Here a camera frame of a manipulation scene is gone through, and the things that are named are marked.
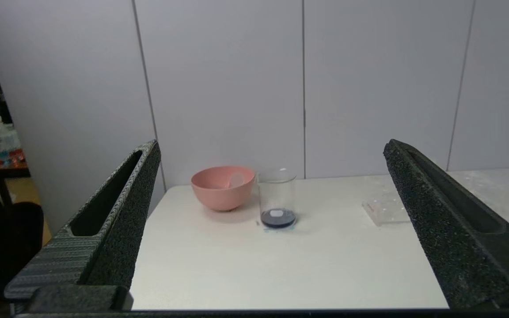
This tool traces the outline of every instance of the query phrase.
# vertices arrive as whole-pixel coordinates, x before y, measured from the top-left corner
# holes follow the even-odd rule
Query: beaker
[[[287,227],[296,221],[296,175],[285,168],[258,174],[260,220],[268,227]]]

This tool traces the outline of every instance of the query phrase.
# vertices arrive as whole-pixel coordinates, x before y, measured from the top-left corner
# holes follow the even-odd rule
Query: table
[[[451,175],[509,221],[509,169]],[[411,223],[376,227],[362,209],[379,181],[391,184],[296,181],[299,221],[286,230],[260,224],[256,191],[218,213],[173,187],[144,229],[133,309],[447,308]]]
[[[27,177],[30,177],[30,172],[26,163],[20,163],[15,167],[0,168],[0,195],[4,206],[10,206],[13,204],[5,179]]]

